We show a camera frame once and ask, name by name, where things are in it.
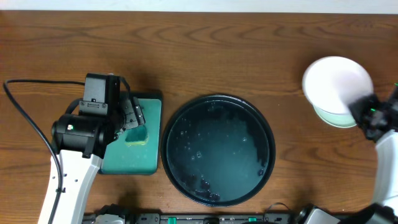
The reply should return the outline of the mint plate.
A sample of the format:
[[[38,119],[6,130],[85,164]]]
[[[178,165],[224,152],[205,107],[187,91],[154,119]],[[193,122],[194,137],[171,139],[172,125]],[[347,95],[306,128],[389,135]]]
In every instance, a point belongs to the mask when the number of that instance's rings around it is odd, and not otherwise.
[[[356,121],[354,120],[350,112],[331,113],[315,105],[313,105],[313,109],[315,110],[318,117],[330,126],[334,126],[336,128],[352,128],[356,126]]]

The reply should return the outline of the white plate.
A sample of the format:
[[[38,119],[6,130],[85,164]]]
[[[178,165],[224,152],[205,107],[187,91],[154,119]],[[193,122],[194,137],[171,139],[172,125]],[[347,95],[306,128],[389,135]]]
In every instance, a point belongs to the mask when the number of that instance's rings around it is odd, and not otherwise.
[[[374,93],[369,73],[345,57],[323,57],[304,72],[302,88],[307,100],[332,114],[348,114],[348,106]]]

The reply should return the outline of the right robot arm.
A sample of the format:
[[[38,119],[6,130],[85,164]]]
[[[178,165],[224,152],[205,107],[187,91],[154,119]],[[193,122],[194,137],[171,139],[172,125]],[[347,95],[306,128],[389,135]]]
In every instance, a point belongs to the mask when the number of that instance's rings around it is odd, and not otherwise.
[[[348,108],[365,138],[375,143],[377,172],[371,205],[340,222],[397,224],[397,90],[387,101],[372,93]]]

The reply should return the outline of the green yellow sponge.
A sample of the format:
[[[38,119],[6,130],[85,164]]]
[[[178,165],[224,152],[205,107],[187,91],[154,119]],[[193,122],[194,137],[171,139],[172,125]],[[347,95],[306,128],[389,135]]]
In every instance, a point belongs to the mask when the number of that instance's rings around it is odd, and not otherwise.
[[[142,125],[126,131],[125,144],[127,146],[145,145],[148,139],[147,128]]]

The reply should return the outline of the black round tray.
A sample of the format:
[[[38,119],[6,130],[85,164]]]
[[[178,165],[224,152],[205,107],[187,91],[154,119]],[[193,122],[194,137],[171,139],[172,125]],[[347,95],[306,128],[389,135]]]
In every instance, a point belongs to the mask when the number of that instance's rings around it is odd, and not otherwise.
[[[232,95],[205,95],[170,117],[160,153],[181,194],[208,207],[230,207],[266,185],[276,149],[269,123],[253,104]]]

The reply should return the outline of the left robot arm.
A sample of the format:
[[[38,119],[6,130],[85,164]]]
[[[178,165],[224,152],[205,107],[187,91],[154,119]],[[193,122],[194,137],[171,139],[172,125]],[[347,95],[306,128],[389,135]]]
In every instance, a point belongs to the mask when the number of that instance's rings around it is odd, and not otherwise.
[[[39,223],[81,223],[107,146],[145,123],[125,78],[89,73],[84,87],[52,126],[54,156]]]

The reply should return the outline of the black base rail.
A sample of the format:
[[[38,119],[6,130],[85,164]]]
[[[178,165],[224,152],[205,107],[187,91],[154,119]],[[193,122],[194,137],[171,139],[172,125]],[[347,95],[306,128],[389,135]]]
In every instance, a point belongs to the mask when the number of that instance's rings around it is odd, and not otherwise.
[[[134,214],[126,223],[132,224],[241,224],[241,223],[275,223],[275,224],[288,224],[295,223],[293,215],[289,213],[267,213],[251,214],[251,215],[178,215],[166,214],[161,215],[158,213],[141,213]]]

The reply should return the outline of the dark green rectangular water tray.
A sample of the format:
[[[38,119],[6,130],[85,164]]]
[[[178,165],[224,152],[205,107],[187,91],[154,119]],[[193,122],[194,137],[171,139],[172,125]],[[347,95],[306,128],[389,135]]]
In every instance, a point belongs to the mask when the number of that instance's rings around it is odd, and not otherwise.
[[[126,131],[106,148],[105,156],[99,170],[105,175],[152,175],[157,170],[162,124],[162,94],[159,91],[131,93],[142,108],[148,132],[145,145],[127,146]]]

